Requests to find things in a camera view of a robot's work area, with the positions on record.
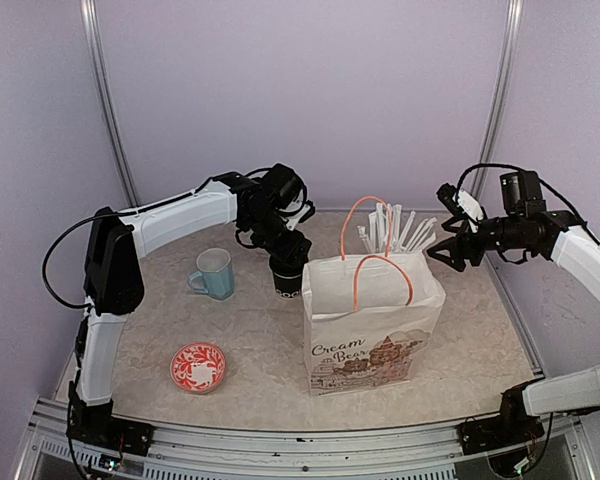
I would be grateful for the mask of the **cream bear paper bag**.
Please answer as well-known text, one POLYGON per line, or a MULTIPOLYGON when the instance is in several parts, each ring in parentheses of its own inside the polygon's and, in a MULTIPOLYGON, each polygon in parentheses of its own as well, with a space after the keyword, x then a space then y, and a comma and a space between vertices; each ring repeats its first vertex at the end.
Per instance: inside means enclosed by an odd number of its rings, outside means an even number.
POLYGON ((325 396, 404 383, 421 363, 446 293, 420 252, 392 249, 395 215, 378 249, 309 261, 302 273, 309 392, 325 396))

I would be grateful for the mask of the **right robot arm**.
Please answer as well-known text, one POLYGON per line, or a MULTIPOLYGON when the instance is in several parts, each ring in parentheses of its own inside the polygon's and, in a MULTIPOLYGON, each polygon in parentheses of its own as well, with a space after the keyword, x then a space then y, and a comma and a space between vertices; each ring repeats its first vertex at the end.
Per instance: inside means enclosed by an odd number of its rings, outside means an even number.
MULTIPOLYGON (((438 200, 451 215, 443 225, 449 238, 427 250, 430 258, 462 272, 478 266, 488 252, 504 258, 521 253, 520 264, 542 257, 567 272, 600 304, 600 240, 576 207, 550 210, 543 193, 558 192, 536 172, 501 165, 499 178, 504 214, 490 217, 464 182, 443 184, 438 200)), ((531 424, 530 417, 550 413, 600 410, 600 365, 554 378, 520 384, 502 395, 500 414, 491 426, 503 444, 515 442, 531 424)))

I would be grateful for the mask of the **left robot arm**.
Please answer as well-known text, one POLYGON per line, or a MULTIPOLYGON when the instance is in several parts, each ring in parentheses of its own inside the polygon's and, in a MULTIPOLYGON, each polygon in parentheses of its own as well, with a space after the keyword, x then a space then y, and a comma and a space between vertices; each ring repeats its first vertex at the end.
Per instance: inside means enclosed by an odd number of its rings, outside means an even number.
POLYGON ((244 248, 262 250, 276 266, 300 271, 311 242, 299 227, 314 213, 306 183, 277 163, 247 174, 211 176, 193 190, 141 207, 104 207, 65 230, 61 240, 82 227, 90 230, 84 298, 73 304, 55 292, 47 273, 42 279, 58 303, 83 314, 74 348, 77 378, 70 389, 71 400, 87 407, 79 419, 82 430, 101 445, 120 434, 119 421, 102 407, 113 400, 124 326, 144 300, 146 257, 194 233, 231 224, 238 236, 248 237, 244 248))

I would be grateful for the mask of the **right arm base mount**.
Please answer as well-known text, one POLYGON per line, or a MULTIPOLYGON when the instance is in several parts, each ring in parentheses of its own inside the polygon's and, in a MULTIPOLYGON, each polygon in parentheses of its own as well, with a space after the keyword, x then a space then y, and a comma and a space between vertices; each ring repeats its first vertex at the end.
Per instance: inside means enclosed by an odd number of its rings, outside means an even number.
POLYGON ((524 407, 522 392, 529 385, 530 382, 525 382, 507 389, 501 396, 496 416, 469 417, 456 427, 464 455, 488 452, 544 436, 540 418, 528 415, 524 407))

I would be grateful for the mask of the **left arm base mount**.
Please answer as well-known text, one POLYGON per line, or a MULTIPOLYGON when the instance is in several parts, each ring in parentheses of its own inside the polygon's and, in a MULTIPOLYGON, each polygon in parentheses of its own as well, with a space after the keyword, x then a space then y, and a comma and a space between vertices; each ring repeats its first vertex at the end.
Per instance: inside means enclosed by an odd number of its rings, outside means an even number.
POLYGON ((146 457, 154 427, 149 423, 112 415, 113 401, 88 406, 79 398, 76 383, 69 382, 67 435, 88 445, 123 454, 146 457))

